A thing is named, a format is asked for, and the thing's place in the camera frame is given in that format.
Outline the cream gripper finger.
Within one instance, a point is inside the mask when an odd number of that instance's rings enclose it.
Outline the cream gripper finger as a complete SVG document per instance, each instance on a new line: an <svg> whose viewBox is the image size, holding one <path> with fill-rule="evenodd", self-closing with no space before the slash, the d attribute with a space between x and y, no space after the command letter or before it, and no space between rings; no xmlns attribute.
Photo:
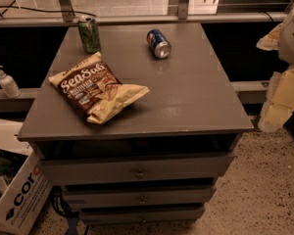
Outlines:
<svg viewBox="0 0 294 235"><path fill-rule="evenodd" d="M280 23L276 27L274 27L267 35L262 37L256 44L256 47L265 50L272 51L278 50L278 40L281 31L282 24Z"/></svg>
<svg viewBox="0 0 294 235"><path fill-rule="evenodd" d="M275 71L269 80L258 127L263 132L275 132L294 113L294 65L284 72Z"/></svg>

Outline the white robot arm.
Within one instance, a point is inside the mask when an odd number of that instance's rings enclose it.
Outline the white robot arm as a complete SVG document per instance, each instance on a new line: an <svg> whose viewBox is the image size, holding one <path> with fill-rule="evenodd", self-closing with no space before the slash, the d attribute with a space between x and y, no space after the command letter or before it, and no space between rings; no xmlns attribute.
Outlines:
<svg viewBox="0 0 294 235"><path fill-rule="evenodd" d="M258 41L257 47L276 50L278 58L289 65L284 72L275 71L269 80L258 122L263 132L275 132L294 113L294 5L285 20Z"/></svg>

